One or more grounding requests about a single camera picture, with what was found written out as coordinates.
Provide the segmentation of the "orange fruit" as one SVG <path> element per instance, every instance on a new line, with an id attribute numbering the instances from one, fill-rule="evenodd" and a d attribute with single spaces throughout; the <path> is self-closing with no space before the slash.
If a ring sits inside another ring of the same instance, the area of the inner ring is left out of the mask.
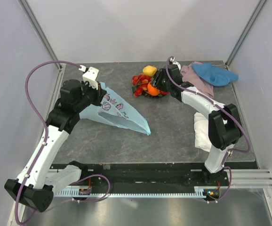
<path id="1" fill-rule="evenodd" d="M 148 83 L 147 91 L 151 96 L 158 96 L 160 94 L 160 91 L 156 87 L 153 87 L 151 83 Z"/>

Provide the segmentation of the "light blue plastic bag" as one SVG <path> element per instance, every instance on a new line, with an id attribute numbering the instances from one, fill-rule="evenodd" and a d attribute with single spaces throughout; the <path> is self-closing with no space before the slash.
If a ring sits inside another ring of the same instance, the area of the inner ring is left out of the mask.
<path id="1" fill-rule="evenodd" d="M 105 83 L 101 85 L 106 91 L 101 106 L 90 105 L 80 113 L 80 118 L 150 135 L 147 120 Z"/>

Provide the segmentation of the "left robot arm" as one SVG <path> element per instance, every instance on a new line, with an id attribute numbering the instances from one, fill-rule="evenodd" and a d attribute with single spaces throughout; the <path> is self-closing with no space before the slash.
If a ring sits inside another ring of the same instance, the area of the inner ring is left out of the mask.
<path id="1" fill-rule="evenodd" d="M 42 138 L 25 168 L 15 179 L 8 179 L 5 190 L 14 200 L 38 212 L 44 212 L 55 194 L 76 182 L 84 185 L 89 174 L 86 165 L 72 161 L 52 176 L 48 170 L 60 147 L 88 106 L 100 106 L 106 91 L 96 81 L 66 80 L 60 98 L 49 113 Z"/>

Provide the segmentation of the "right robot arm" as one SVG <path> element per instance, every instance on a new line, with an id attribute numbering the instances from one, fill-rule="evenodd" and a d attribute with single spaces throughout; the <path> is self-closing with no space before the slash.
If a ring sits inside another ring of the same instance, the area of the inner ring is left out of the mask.
<path id="1" fill-rule="evenodd" d="M 201 180 L 212 185 L 218 180 L 218 174 L 224 167 L 228 151 L 242 137 L 240 116 L 234 104 L 224 105 L 201 93 L 192 83 L 182 81 L 180 70 L 175 64 L 168 64 L 158 69 L 151 84 L 178 101 L 191 106 L 208 120 L 208 138 L 211 150 L 205 160 L 206 170 L 201 173 Z"/>

